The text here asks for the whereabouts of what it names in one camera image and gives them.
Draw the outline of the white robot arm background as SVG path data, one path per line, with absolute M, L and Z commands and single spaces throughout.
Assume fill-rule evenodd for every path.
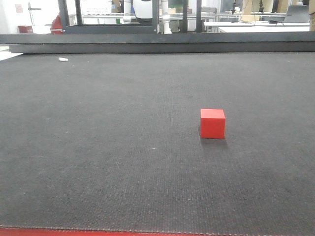
M 168 1 L 159 0 L 159 6 L 162 9 L 161 21 L 163 23 L 163 33 L 171 34 L 170 15 L 168 12 Z M 140 24 L 151 24 L 153 22 L 153 1 L 152 0 L 124 0 L 123 23 L 131 24 L 131 9 L 133 7 L 135 18 Z

